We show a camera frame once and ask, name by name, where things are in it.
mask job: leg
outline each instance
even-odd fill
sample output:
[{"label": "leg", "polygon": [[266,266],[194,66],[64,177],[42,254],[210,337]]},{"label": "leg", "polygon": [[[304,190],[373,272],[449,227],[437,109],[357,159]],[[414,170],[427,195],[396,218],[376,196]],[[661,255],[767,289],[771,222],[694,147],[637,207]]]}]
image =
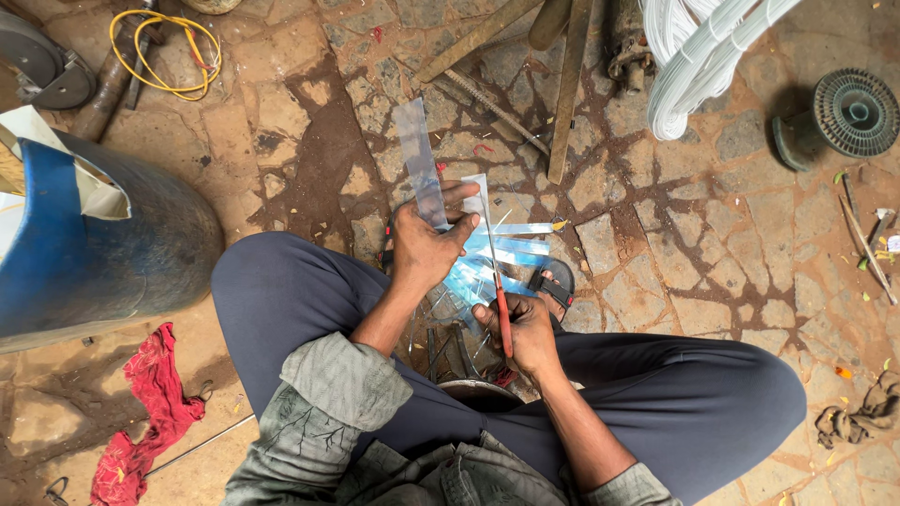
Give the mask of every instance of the leg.
[{"label": "leg", "polygon": [[[212,297],[231,359],[254,412],[261,415],[281,384],[282,363],[300,345],[331,332],[350,335],[390,278],[359,260],[319,248],[287,232],[246,237],[212,272]],[[372,438],[413,455],[437,446],[477,441],[483,416],[454,401],[422,375],[396,361],[413,397]]]},{"label": "leg", "polygon": [[[794,372],[743,343],[563,334],[557,349],[588,404],[685,504],[749,471],[806,415]],[[490,418],[489,430],[548,478],[566,462],[541,402]]]}]

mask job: blue barrel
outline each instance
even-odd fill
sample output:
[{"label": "blue barrel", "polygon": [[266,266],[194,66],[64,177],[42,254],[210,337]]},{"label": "blue barrel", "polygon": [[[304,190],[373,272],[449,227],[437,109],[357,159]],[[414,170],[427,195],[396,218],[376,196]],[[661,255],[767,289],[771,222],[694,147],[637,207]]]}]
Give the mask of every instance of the blue barrel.
[{"label": "blue barrel", "polygon": [[91,336],[197,303],[224,250],[215,213],[184,182],[140,159],[57,135],[122,189],[130,217],[82,215],[72,155],[19,139],[27,199],[0,260],[0,353]]}]

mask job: right hand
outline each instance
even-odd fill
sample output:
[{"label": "right hand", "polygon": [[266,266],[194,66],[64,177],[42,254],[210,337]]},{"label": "right hand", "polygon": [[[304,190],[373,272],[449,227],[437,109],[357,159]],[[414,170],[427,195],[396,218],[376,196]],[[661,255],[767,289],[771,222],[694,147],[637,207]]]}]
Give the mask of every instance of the right hand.
[{"label": "right hand", "polygon": [[[509,326],[512,333],[512,356],[519,370],[535,380],[546,374],[560,373],[563,367],[556,354],[556,339],[550,325],[550,313],[543,300],[519,294],[506,294]],[[490,306],[475,304],[475,320],[500,340],[497,301]]]}]

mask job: man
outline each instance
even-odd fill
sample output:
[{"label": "man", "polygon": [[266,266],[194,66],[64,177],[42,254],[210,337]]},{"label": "man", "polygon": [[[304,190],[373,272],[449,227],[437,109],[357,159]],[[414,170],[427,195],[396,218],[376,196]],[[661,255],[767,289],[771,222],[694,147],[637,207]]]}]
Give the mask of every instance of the man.
[{"label": "man", "polygon": [[[442,187],[449,203],[478,192]],[[542,399],[500,414],[466,408],[390,357],[479,222],[447,218],[455,225],[439,234],[414,202],[398,209],[391,277],[284,232],[225,252],[212,295],[260,438],[222,504],[692,504],[805,417],[796,375],[760,348],[554,336],[548,303],[562,316],[559,304],[514,294],[513,357]],[[472,312],[496,335],[494,304]]]}]

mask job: black sandal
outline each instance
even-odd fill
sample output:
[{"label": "black sandal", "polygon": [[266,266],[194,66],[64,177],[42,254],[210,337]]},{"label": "black sandal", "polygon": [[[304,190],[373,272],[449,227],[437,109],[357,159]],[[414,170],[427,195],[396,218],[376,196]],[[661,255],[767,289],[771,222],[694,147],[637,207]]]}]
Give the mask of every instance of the black sandal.
[{"label": "black sandal", "polygon": [[[553,279],[541,276],[541,273],[544,271],[550,271],[553,274]],[[550,294],[568,311],[572,307],[572,301],[575,299],[575,275],[572,273],[569,264],[557,258],[551,258],[543,267],[535,271],[535,275],[531,278],[531,283],[528,284],[528,289],[532,292]],[[552,312],[550,313],[550,323],[553,325],[553,330],[563,329],[563,326]]]},{"label": "black sandal", "polygon": [[[384,246],[387,248],[388,241],[393,238],[393,217],[394,214],[397,213],[395,209],[394,212],[391,213],[391,217],[388,218],[388,226],[384,228]],[[381,253],[378,254],[378,263],[382,266],[382,272],[387,274],[388,267],[393,263],[393,249],[384,249]]]}]

